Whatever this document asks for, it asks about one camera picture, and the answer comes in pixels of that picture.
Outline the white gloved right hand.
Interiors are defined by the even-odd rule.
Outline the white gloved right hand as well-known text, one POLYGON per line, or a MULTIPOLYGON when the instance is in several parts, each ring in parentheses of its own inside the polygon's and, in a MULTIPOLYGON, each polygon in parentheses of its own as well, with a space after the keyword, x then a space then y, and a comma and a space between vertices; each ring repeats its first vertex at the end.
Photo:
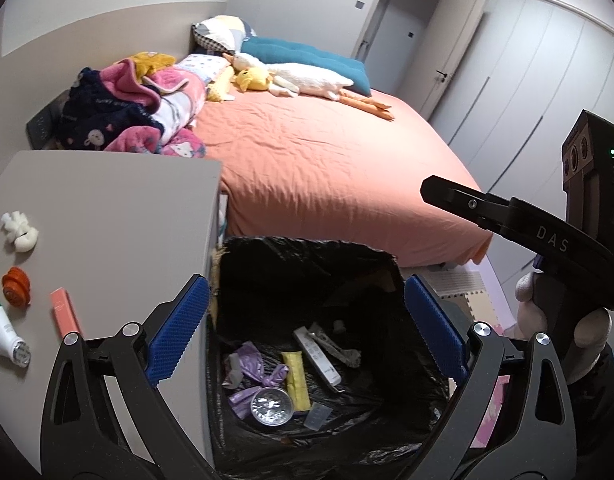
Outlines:
MULTIPOLYGON (((525 274, 516 282, 514 296, 519 303, 514 336, 523 340, 544 333, 559 341, 554 335, 554 323, 572 318, 585 299, 580 286, 565 286, 537 271, 525 274)), ((612 328, 612 318, 606 308, 588 302, 585 310, 586 315, 563 337, 566 353, 560 362, 569 385, 582 379, 596 365, 612 328)))

